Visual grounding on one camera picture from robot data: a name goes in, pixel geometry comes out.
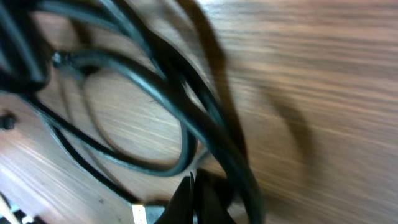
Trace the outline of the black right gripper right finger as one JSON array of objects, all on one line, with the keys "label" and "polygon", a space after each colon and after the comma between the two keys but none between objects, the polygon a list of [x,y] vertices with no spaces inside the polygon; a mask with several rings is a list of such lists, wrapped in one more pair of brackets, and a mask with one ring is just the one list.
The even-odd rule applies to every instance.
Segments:
[{"label": "black right gripper right finger", "polygon": [[199,224],[235,224],[228,207],[234,190],[225,177],[204,169],[197,170],[194,185],[194,208]]}]

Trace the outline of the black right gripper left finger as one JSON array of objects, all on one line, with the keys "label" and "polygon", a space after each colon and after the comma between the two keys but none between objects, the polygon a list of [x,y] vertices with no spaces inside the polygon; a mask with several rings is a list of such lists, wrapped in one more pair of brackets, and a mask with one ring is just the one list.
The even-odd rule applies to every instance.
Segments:
[{"label": "black right gripper left finger", "polygon": [[155,224],[192,224],[193,186],[194,178],[184,177]]}]

